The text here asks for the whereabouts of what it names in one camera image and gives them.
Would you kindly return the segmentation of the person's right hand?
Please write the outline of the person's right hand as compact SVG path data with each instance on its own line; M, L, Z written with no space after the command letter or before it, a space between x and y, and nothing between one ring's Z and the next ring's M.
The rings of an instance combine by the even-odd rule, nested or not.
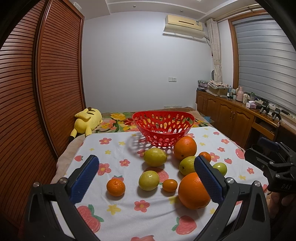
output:
M295 219L295 195L282 197L279 193L271 192L268 211L270 218L281 213L287 218Z

